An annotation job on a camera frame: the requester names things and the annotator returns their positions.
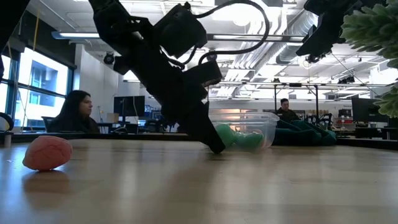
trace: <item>table surface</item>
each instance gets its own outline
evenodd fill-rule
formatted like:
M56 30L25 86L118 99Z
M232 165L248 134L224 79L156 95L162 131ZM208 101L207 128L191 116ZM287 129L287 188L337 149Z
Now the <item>table surface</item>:
M0 148L0 223L398 223L396 152L70 142L72 159L43 173L22 165L26 144Z

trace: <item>pink foam football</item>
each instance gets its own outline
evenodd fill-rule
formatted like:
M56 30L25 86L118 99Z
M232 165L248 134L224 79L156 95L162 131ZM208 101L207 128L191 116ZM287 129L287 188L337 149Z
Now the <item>pink foam football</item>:
M39 171L47 171L64 165L70 160L72 145L54 136L39 136L26 150L23 165Z

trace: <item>chair backrest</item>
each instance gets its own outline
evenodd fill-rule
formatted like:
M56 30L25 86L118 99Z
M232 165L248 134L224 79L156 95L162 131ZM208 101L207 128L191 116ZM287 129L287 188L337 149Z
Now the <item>chair backrest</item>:
M43 121L44 121L44 126L45 126L45 130L48 131L49 130L49 126L51 121L54 119L52 117L46 117L46 116L42 116Z

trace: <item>man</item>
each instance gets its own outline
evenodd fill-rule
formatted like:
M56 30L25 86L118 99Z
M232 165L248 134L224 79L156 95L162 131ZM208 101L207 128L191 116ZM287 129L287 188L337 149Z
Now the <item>man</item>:
M280 100L280 108L276 111L276 115L278 115L282 121L288 123L300 119L297 114L289 110L289 100L286 98Z

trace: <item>transparent plastic bin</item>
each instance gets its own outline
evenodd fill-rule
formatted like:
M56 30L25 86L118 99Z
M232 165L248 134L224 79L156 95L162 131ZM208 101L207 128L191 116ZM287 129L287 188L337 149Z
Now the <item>transparent plastic bin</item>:
M264 141L258 149L266 149L272 145L279 120L276 114L267 112L209 114L209 118L214 127L219 124L227 124L237 133L262 134Z

